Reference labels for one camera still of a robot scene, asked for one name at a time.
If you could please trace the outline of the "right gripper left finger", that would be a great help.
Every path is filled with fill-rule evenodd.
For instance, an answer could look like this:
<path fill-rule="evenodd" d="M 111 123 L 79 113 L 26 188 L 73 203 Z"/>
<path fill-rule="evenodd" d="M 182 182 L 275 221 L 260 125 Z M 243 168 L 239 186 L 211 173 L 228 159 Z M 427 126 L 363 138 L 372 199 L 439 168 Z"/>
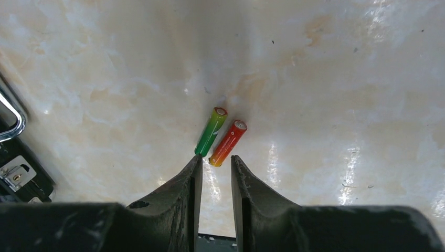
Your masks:
<path fill-rule="evenodd" d="M 1 251 L 195 251 L 202 157 L 124 206 L 119 203 L 4 203 Z"/>

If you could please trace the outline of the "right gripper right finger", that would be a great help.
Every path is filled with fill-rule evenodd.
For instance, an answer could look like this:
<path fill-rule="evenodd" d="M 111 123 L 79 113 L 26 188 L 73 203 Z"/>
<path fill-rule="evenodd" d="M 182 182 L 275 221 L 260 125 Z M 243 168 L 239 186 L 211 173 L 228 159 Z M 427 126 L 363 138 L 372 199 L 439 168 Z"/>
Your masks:
<path fill-rule="evenodd" d="M 430 221 L 407 206 L 300 206 L 231 157 L 239 251 L 444 251 Z"/>

